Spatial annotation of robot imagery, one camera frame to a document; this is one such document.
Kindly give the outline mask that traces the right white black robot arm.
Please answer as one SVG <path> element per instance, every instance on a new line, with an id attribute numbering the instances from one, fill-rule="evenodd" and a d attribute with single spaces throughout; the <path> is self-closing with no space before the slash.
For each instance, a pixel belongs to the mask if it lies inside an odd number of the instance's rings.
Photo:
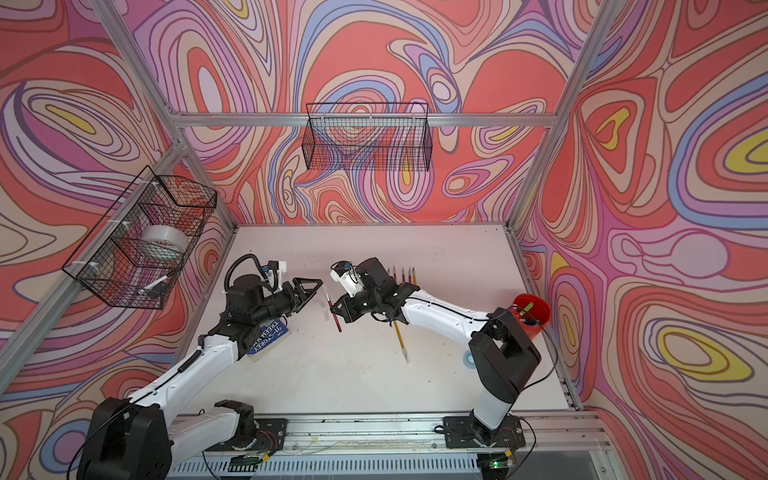
<path id="1" fill-rule="evenodd" d="M 357 266 L 339 261 L 331 266 L 330 276 L 345 290 L 331 312 L 345 322 L 370 315 L 379 322 L 425 328 L 468 347 L 483 390 L 466 417 L 466 433 L 449 427 L 448 420 L 442 426 L 464 441 L 493 445 L 541 362 L 539 350 L 514 314 L 504 308 L 490 313 L 462 308 L 415 284 L 398 283 L 376 257 Z"/>

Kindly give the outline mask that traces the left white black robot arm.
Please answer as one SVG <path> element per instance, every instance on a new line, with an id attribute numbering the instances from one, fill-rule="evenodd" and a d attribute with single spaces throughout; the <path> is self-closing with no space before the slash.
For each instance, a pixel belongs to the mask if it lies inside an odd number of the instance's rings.
<path id="1" fill-rule="evenodd" d="M 252 447 L 261 435 L 252 406 L 222 400 L 186 419 L 178 416 L 213 379 L 241 360 L 263 330 L 300 312 L 319 279 L 297 277 L 266 292 L 256 274 L 225 283 L 225 309 L 180 363 L 127 398 L 108 398 L 93 412 L 83 446 L 68 467 L 76 479 L 163 479 L 208 448 Z"/>

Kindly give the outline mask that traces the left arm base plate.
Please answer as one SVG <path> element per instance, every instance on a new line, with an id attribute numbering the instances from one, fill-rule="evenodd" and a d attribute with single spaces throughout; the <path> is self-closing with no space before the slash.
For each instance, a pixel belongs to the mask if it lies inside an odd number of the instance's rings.
<path id="1" fill-rule="evenodd" d="M 255 426 L 251 430 L 209 447 L 206 453 L 256 452 L 274 454 L 284 448 L 287 426 L 287 418 L 259 418 L 255 420 Z"/>

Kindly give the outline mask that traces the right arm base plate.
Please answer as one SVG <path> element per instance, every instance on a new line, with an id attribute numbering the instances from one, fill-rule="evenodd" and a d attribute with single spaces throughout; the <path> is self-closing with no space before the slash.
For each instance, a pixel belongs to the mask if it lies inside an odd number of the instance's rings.
<path id="1" fill-rule="evenodd" d="M 505 415 L 496 428 L 486 427 L 472 415 L 446 416 L 434 432 L 444 436 L 449 449 L 505 448 L 514 452 L 526 445 L 521 420 L 513 415 Z"/>

